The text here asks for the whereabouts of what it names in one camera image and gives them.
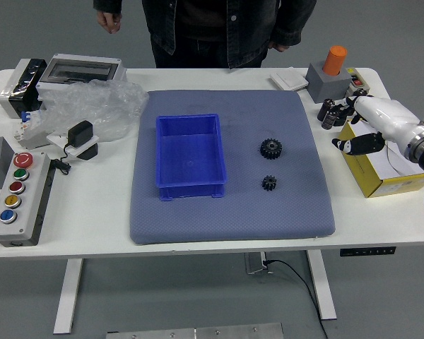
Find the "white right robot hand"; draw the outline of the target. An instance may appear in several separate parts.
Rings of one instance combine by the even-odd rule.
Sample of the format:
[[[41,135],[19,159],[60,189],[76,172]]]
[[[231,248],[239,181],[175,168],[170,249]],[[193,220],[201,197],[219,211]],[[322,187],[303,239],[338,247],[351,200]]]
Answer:
[[[376,131],[348,140],[335,138],[336,148],[347,155],[366,155],[381,151],[391,141],[407,160],[419,161],[424,151],[424,125],[409,109],[396,100],[371,96],[346,101]]]

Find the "person's right hand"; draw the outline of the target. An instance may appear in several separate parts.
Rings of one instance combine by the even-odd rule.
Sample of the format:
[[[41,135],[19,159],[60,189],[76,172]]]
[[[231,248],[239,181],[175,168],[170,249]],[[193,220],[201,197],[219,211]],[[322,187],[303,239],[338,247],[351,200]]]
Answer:
[[[118,33],[121,28],[122,15],[120,13],[108,13],[97,11],[97,22],[109,34]]]

